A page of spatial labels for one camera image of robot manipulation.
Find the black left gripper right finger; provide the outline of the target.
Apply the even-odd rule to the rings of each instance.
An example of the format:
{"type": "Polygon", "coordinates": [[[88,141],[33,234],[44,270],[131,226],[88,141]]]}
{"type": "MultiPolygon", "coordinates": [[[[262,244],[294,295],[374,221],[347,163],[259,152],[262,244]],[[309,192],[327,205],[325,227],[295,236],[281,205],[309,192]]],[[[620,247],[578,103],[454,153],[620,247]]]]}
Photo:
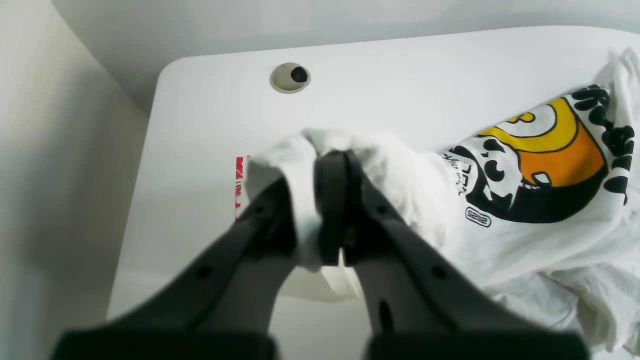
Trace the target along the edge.
{"type": "Polygon", "coordinates": [[[343,259],[374,336],[368,360],[589,360],[580,335],[542,328],[484,295],[402,220],[351,152],[343,259]]]}

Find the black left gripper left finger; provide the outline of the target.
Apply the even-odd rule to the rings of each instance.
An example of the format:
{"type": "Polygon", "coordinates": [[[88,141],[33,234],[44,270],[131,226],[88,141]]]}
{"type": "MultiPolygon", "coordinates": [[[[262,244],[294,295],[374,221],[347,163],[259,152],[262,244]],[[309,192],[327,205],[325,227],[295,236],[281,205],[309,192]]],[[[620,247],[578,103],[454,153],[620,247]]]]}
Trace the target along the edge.
{"type": "Polygon", "coordinates": [[[292,198],[277,180],[167,287],[105,326],[67,332],[53,360],[276,360],[270,319],[303,250],[292,198]]]}

